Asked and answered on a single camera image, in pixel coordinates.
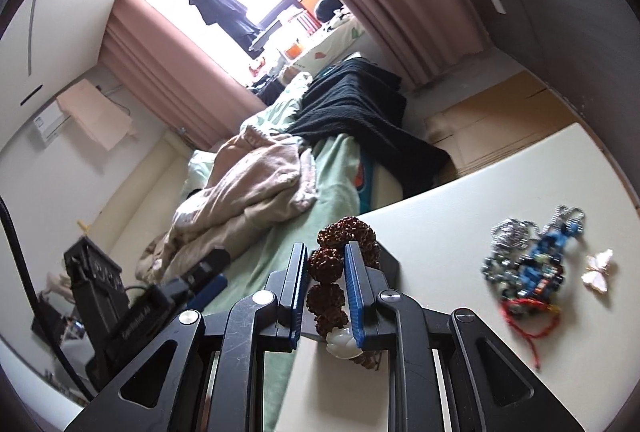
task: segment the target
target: white wall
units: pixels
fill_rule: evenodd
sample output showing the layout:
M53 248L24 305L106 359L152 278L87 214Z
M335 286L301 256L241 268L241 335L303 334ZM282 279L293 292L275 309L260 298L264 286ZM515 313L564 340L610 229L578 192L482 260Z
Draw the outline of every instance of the white wall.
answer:
M113 0L22 3L0 40L0 148L44 102L97 63L112 6Z
M97 66L83 78L109 90L118 80ZM27 122L0 152L0 193L20 238L36 291L48 271L62 271L62 255L81 235L80 219L91 223L166 127L122 88L111 99L131 110L138 136L126 136L110 152L68 120L49 147ZM38 372L52 370L51 357L31 333L31 313L6 239L0 236L0 335Z

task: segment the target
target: black towel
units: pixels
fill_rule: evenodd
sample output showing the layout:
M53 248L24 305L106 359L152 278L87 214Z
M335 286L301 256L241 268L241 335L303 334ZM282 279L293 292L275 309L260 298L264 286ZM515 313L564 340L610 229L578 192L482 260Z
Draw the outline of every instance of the black towel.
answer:
M313 81L289 133L312 145L328 136L353 136L402 185L404 197L433 187L449 154L403 131L406 99L400 77L363 58L335 66Z

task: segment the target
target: black cable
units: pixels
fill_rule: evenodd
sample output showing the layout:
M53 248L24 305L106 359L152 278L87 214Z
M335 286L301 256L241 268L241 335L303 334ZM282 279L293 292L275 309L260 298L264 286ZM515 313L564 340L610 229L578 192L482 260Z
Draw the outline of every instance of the black cable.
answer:
M0 220L2 221L2 227L4 228L4 233L6 234L6 239L9 242L9 249L11 250L12 255L14 256L15 267L18 269L18 274L20 275L20 281L22 282L22 287L24 288L24 292L27 295L29 300L29 304L31 305L31 310L33 311L33 316L36 319L36 322L40 325L40 328L44 332L44 335L47 337L47 342L49 342L49 346L53 349L53 352L56 355L58 361L65 368L66 373L69 375L71 380L76 384L80 392L84 395L84 397L88 401L92 401L94 396L91 394L89 389L86 388L86 385L82 383L82 380L75 372L74 368L71 367L71 364L66 359L65 353L60 349L59 343L56 342L56 339L53 336L53 332L49 323L46 321L42 311L40 309L40 304L38 303L38 296L36 295L36 291L33 288L33 284L31 284L31 277L29 277L29 270L27 268L27 264L24 262L24 255L22 254L22 249L20 248L20 241L18 241L18 235L15 232L14 222L11 220L11 216L9 214L9 209L4 204L4 200L2 196L0 196Z
M131 109L129 109L128 107L123 106L122 104L118 104L115 100L110 99L111 102L113 102L114 104L116 104L120 109L122 109L127 115L131 114Z

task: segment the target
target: white table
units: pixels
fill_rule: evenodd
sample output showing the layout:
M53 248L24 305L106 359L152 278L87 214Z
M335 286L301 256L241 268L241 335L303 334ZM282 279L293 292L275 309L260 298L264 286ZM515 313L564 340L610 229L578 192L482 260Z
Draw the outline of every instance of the white table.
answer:
M558 204L586 212L584 238L566 248L556 299L562 322L537 340L540 379L589 432L614 420L640 380L640 220L602 152L577 124L500 163L362 216L401 263L401 290L423 307L473 309L532 366L526 343L498 312L479 269L490 229L505 218L548 222ZM580 279L588 253L613 249L608 297ZM387 430L386 365L337 360L303 338L277 432Z

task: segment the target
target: jewelry pile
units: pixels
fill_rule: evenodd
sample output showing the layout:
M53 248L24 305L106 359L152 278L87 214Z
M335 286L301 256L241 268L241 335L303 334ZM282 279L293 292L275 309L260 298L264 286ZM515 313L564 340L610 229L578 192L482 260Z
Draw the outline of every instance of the jewelry pile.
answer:
M559 205L541 231L535 223L519 219L506 219L492 228L492 253L481 272L497 286L502 315L531 347L536 368L540 359L533 340L547 336L560 323L560 309L550 301L564 282L564 247L569 238L582 234L583 220L581 209ZM552 315L539 333L527 333L515 322L539 312Z

